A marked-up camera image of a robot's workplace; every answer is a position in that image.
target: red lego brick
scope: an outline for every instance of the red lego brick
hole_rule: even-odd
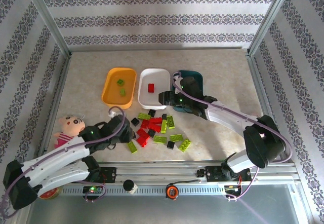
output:
[[[139,137],[136,139],[136,141],[140,144],[141,147],[146,146],[146,140],[143,137]]]
[[[142,122],[142,124],[141,124],[141,128],[143,128],[143,129],[147,129],[148,124],[149,124],[149,121],[146,120],[146,119],[143,119],[143,122]]]
[[[162,118],[150,118],[150,124],[161,124]]]
[[[148,93],[154,93],[154,84],[148,84]]]
[[[145,141],[148,140],[148,138],[150,137],[148,133],[146,133],[143,129],[139,129],[136,132],[141,138],[144,138]]]
[[[156,125],[156,124],[148,124],[147,127],[148,127],[149,129],[152,129],[152,130],[158,132],[158,133],[160,133],[160,131],[161,131],[161,126]]]

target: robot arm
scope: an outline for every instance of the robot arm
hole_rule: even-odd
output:
[[[228,179],[247,168],[254,166],[265,168],[285,150],[286,144],[279,137],[248,120],[257,121],[279,132],[271,117],[264,115],[257,118],[244,115],[245,118],[243,119],[238,117],[238,115],[242,115],[241,112],[232,109],[231,111],[234,113],[229,114],[224,110],[227,107],[216,98],[203,95],[193,77],[181,78],[175,76],[174,79],[175,84],[179,88],[181,87],[183,92],[198,100],[207,102],[209,105],[188,98],[177,88],[175,91],[166,91],[159,94],[159,102],[162,105],[180,106],[185,111],[192,112],[198,117],[222,124],[244,138],[246,149],[233,154],[222,164],[222,171],[228,176]]]
[[[122,121],[123,117],[118,115],[108,123],[102,122],[94,126],[87,126],[79,136],[41,157],[22,164],[17,160],[10,162],[7,165],[3,183],[6,189],[12,186],[9,197],[13,208],[21,209],[31,204],[46,191],[66,183],[98,179],[100,167],[96,160],[89,155],[110,145],[115,145],[117,142],[128,143],[133,138],[133,130],[130,127],[130,122],[125,119],[121,130],[114,137],[98,143],[87,142],[111,135],[120,127]],[[13,182],[30,167],[32,167],[31,170],[13,185]]]

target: pink shirt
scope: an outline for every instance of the pink shirt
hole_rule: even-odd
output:
[[[72,139],[73,137],[60,133],[59,137],[57,138],[57,144],[54,145],[54,148],[58,148]]]

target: stuffed toy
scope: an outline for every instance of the stuffed toy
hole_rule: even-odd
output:
[[[54,148],[60,147],[73,139],[73,137],[78,136],[86,126],[82,119],[72,115],[59,118],[58,122],[61,125],[61,132],[53,134],[53,136],[57,137]]]

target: white tray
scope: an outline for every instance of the white tray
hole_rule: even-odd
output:
[[[154,93],[148,93],[148,84],[154,84]],[[137,100],[144,109],[165,109],[158,95],[170,91],[170,73],[163,68],[147,68],[141,72]]]

